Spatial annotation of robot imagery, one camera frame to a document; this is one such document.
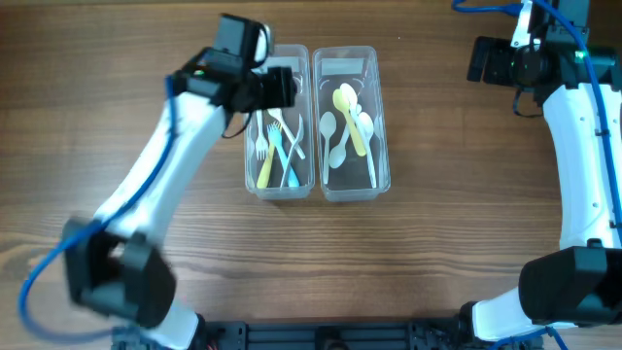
plastic container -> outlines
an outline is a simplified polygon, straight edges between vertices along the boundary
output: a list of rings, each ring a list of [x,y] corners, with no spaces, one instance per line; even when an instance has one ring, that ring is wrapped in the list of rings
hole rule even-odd
[[[313,117],[312,117],[312,92],[311,74],[309,71],[309,51],[302,45],[277,45],[275,53],[261,66],[260,69],[267,69],[270,66],[289,66],[292,67],[294,79],[296,80],[297,94],[295,105],[292,108],[283,109],[285,124],[289,127],[294,137],[298,131],[298,116],[302,116],[304,135],[299,143],[304,152],[305,159],[294,153],[292,170],[294,171],[299,187],[280,188],[283,176],[283,167],[278,152],[274,152],[270,171],[270,181],[267,188],[258,188],[258,177],[263,167],[264,160],[258,160],[255,152],[256,141],[258,138],[257,121],[251,121],[244,133],[244,163],[246,171],[246,188],[250,193],[256,194],[261,199],[298,199],[309,195],[315,186],[315,148],[313,136]],[[263,136],[268,140],[267,126],[275,123],[268,111],[262,111]],[[290,142],[285,132],[283,136],[283,148],[289,155]]]
[[[315,118],[318,137],[319,167],[322,191],[330,201],[371,200],[385,192],[391,186],[391,171],[387,152],[387,136],[384,124],[382,93],[380,91],[380,75],[378,59],[372,47],[324,48],[313,53]],[[347,83],[358,94],[359,104],[363,112],[367,112],[374,121],[375,132],[369,142],[376,184],[371,185],[367,158],[357,155],[352,137],[346,142],[346,158],[336,169],[328,171],[328,182],[325,184],[324,149],[325,140],[320,132],[320,117],[327,111],[334,114],[336,131],[329,139],[332,150],[341,141],[346,120],[332,101],[334,91],[341,84]]]

blue fork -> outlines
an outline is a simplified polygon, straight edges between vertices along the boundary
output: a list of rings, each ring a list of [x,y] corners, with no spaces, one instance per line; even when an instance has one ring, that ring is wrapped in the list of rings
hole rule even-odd
[[[283,171],[285,171],[285,169],[287,168],[288,157],[286,156],[285,150],[283,149],[283,136],[281,135],[281,131],[279,131],[279,125],[277,123],[272,123],[268,126],[268,139],[270,139],[270,142],[273,143],[276,147],[276,151],[279,154],[279,160],[281,160],[281,166],[283,166]],[[290,173],[288,176],[288,186],[300,187],[300,183],[295,177],[293,169],[290,169]]]

wooden tabletop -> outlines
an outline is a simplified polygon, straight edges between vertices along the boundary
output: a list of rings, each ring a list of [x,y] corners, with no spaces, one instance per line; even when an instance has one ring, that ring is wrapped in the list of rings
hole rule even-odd
[[[620,49],[622,3],[593,3],[591,43]],[[162,78],[212,43],[222,12],[310,52],[377,50],[392,187],[370,202],[333,204],[319,185],[261,201],[245,189],[242,138],[218,142],[165,245],[178,295],[206,319],[447,316],[559,248],[546,122],[514,117],[513,90],[466,80],[474,39],[509,38],[515,19],[455,14],[448,0],[0,8],[0,349],[67,349],[22,329],[21,282],[72,213],[92,215],[117,188],[154,131]],[[102,327],[64,283],[56,262],[33,289],[37,318]],[[620,349],[619,334],[563,332],[571,349]]]

yellow utensil handle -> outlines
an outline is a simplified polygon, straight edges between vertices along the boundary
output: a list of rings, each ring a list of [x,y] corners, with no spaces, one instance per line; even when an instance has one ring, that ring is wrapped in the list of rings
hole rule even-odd
[[[343,115],[346,117],[346,122],[350,128],[350,137],[352,137],[352,144],[354,145],[354,149],[357,151],[357,155],[359,155],[359,157],[365,157],[367,152],[365,151],[365,145],[363,143],[363,139],[361,138],[361,134],[357,129],[357,125],[354,123],[352,116],[350,116],[350,112],[343,112]]]
[[[268,182],[270,181],[270,170],[272,170],[272,160],[274,159],[274,144],[270,144],[268,148],[268,157],[263,161],[263,165],[261,166],[261,172],[259,173],[259,178],[257,179],[257,188],[265,189],[268,187]]]

brown wood surface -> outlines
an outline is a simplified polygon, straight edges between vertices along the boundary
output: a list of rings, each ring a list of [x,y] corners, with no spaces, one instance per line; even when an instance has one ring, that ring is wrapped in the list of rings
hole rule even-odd
[[[263,202],[244,187],[242,139],[219,142],[166,241],[183,299],[208,320],[405,319],[513,288],[524,263],[558,249],[553,143],[544,120],[512,115],[511,89],[465,79],[475,37],[509,37],[515,20],[448,2],[0,8],[0,349],[68,348],[22,330],[21,281],[69,215],[92,214],[124,178],[163,76],[212,42],[221,12],[311,53],[378,51],[392,187],[371,202],[332,204],[319,186]],[[619,48],[622,3],[593,3],[592,43]],[[59,262],[31,307],[57,330],[102,326],[68,305]],[[564,334],[571,349],[622,348],[619,328]]]

